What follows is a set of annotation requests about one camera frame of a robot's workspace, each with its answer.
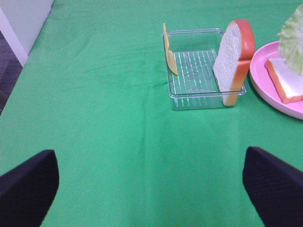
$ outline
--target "white wall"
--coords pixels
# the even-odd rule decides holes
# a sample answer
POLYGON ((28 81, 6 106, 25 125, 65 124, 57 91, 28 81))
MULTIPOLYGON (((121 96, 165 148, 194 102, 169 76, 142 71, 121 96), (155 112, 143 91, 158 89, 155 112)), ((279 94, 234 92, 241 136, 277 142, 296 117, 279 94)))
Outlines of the white wall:
POLYGON ((0 0, 0 31, 24 65, 53 0, 0 0))

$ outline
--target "table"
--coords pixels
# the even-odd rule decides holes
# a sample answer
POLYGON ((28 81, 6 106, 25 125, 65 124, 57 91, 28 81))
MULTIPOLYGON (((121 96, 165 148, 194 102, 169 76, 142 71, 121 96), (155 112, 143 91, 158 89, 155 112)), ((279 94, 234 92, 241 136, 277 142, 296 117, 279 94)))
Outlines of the table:
POLYGON ((173 111, 168 31, 245 18, 276 41, 299 0, 55 0, 0 117, 0 173, 54 149, 53 226, 262 226, 242 185, 259 146, 303 169, 303 121, 248 89, 234 108, 173 111))

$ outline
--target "clear plastic container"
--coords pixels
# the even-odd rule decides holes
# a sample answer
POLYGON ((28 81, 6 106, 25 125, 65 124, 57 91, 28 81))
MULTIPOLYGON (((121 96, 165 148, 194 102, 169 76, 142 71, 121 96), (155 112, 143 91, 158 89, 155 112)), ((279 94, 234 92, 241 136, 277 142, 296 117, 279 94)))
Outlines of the clear plastic container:
POLYGON ((213 65, 223 35, 221 29, 170 31, 167 35, 179 74, 172 73, 167 65, 172 109, 231 107, 223 104, 224 96, 246 93, 244 85, 239 91, 219 90, 213 65))

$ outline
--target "pink plate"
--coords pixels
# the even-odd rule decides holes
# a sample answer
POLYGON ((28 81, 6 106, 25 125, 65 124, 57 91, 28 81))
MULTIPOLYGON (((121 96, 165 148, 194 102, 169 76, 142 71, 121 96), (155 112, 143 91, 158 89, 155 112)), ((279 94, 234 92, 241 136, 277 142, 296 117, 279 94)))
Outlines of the pink plate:
POLYGON ((279 42, 269 43, 255 52, 250 64, 251 82, 259 95, 271 106, 289 116, 303 120, 303 101, 282 103, 264 66, 268 58, 280 56, 278 44, 279 42))

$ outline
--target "gray carpet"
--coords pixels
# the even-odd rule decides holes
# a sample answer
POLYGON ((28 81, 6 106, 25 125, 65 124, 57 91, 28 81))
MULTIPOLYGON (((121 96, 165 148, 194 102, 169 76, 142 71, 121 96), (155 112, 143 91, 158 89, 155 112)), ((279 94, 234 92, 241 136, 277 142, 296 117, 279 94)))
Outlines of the gray carpet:
POLYGON ((22 71, 22 66, 0 32, 0 114, 22 71))

